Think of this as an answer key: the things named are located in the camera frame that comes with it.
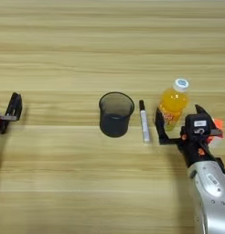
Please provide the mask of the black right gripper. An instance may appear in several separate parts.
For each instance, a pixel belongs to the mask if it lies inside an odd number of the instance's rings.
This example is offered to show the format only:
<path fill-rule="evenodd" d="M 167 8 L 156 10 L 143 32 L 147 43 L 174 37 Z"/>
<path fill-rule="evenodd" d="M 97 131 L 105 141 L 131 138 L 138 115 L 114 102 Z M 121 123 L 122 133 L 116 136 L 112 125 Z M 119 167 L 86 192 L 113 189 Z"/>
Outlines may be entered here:
<path fill-rule="evenodd" d="M 205 114 L 210 119 L 211 116 L 200 105 L 195 105 L 197 114 Z M 224 167 L 220 157 L 215 157 L 209 150 L 209 138 L 222 136 L 222 130 L 213 129 L 209 133 L 193 133 L 185 127 L 181 128 L 180 138 L 169 138 L 165 131 L 165 121 L 162 112 L 156 109 L 155 127 L 158 133 L 159 143 L 175 144 L 178 150 L 184 155 L 187 167 L 191 167 L 197 162 L 213 161 L 217 162 L 221 168 Z"/>

